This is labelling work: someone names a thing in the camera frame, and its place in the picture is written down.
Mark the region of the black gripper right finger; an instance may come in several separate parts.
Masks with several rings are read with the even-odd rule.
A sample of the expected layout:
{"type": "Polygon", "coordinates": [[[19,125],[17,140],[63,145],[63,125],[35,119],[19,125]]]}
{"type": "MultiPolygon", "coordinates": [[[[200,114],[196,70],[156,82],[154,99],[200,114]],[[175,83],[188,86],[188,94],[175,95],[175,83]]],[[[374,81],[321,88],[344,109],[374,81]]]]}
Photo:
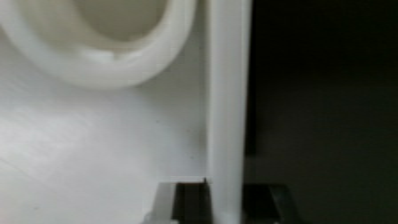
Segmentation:
{"type": "Polygon", "coordinates": [[[301,224],[289,189],[280,184],[243,186],[244,224],[301,224]]]}

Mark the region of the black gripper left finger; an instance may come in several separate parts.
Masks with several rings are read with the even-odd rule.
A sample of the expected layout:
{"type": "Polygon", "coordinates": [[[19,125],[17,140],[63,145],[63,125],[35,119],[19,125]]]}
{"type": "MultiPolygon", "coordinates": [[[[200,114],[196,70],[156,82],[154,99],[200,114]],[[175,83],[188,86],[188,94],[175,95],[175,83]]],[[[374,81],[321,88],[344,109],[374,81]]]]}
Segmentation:
{"type": "Polygon", "coordinates": [[[212,224],[205,182],[161,183],[141,224],[212,224]]]}

